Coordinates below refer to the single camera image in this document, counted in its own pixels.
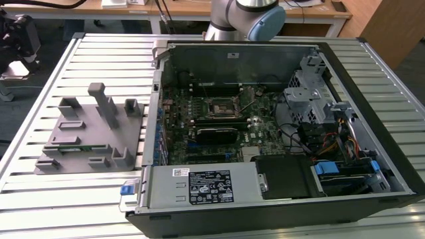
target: white sticker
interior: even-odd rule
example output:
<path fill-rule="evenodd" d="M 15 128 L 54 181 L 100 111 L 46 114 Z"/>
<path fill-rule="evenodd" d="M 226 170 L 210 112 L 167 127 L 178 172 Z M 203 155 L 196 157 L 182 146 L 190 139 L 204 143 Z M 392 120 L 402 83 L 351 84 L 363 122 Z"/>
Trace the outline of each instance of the white sticker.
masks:
<path fill-rule="evenodd" d="M 174 177 L 188 176 L 190 168 L 174 168 Z"/>
<path fill-rule="evenodd" d="M 140 13 L 140 14 L 148 14 L 147 11 L 128 11 L 128 13 Z"/>
<path fill-rule="evenodd" d="M 231 198 L 231 197 L 234 197 L 234 194 L 232 193 L 223 193 L 223 194 L 219 194 L 219 197 L 220 198 Z"/>
<path fill-rule="evenodd" d="M 239 58 L 239 53 L 228 53 L 227 57 L 228 57 L 228 59 L 238 59 Z"/>
<path fill-rule="evenodd" d="M 80 152 L 82 149 L 79 148 L 62 148 L 59 149 L 60 152 Z"/>

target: red wire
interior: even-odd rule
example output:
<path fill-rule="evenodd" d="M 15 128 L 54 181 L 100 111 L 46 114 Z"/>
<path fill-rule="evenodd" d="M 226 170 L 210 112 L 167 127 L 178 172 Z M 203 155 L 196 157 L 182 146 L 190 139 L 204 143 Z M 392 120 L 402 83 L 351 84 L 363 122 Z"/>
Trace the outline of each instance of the red wire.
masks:
<path fill-rule="evenodd" d="M 338 134 L 338 133 L 336 133 L 336 132 L 335 132 L 335 133 L 328 133 L 328 134 L 326 135 L 323 147 L 326 147 L 326 145 L 327 145 L 327 138 L 328 138 L 328 136 L 335 135 L 335 134 Z"/>

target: yellow wire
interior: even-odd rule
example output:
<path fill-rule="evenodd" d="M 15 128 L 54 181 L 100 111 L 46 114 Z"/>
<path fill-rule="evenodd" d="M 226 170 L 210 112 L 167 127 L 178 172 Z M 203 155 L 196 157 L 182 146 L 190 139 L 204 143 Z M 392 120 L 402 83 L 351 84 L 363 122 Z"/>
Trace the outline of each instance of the yellow wire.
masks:
<path fill-rule="evenodd" d="M 335 142 L 328 148 L 326 148 L 324 151 L 319 153 L 319 155 L 324 154 L 326 152 L 330 152 L 336 146 L 338 146 L 338 142 Z"/>

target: floor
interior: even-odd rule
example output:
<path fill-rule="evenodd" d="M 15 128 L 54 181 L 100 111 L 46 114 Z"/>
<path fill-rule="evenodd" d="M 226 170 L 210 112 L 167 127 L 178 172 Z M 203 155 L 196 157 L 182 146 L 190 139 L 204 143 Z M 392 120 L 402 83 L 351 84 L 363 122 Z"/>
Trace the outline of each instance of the floor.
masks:
<path fill-rule="evenodd" d="M 86 32 L 91 33 L 123 33 L 120 21 L 103 20 L 104 27 L 95 26 L 92 21 L 86 23 Z M 42 48 L 39 50 L 39 59 L 42 62 L 42 69 L 31 76 L 27 81 L 3 81 L 3 84 L 11 88 L 15 94 L 12 102 L 0 102 L 0 140 L 12 140 L 19 130 L 22 122 L 30 112 L 38 95 L 42 91 L 50 74 L 56 66 L 59 58 L 67 47 L 67 42 L 62 40 L 63 28 L 62 21 L 58 20 L 38 20 L 38 32 L 42 41 Z M 178 22 L 178 34 L 202 34 L 207 30 L 207 22 L 204 23 L 187 23 Z M 143 22 L 144 33 L 151 33 L 150 23 Z M 420 42 L 412 53 L 402 63 L 396 70 L 396 74 L 411 88 L 412 92 L 425 103 L 425 42 Z M 0 143 L 0 156 L 7 150 L 7 144 Z"/>

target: blue tab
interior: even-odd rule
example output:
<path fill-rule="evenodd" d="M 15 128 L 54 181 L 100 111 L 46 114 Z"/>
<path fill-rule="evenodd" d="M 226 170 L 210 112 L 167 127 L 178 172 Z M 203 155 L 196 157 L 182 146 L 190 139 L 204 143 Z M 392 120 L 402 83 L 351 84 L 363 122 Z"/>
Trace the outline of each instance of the blue tab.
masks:
<path fill-rule="evenodd" d="M 123 185 L 120 194 L 122 194 L 122 196 L 134 195 L 135 194 L 135 185 Z"/>
<path fill-rule="evenodd" d="M 380 165 L 379 165 L 379 162 L 376 161 L 376 160 L 372 160 L 371 161 L 371 165 L 372 165 L 372 167 L 374 167 L 374 170 L 376 171 L 376 172 L 379 172 L 380 171 Z"/>
<path fill-rule="evenodd" d="M 315 169 L 316 169 L 316 173 L 318 173 L 318 175 L 324 174 L 324 170 L 322 170 L 322 167 L 320 167 L 320 165 L 319 165 L 319 164 L 318 164 L 318 165 L 315 165 Z"/>
<path fill-rule="evenodd" d="M 328 174 L 328 173 L 340 173 L 338 164 L 335 162 L 320 162 L 315 165 L 316 173 Z"/>

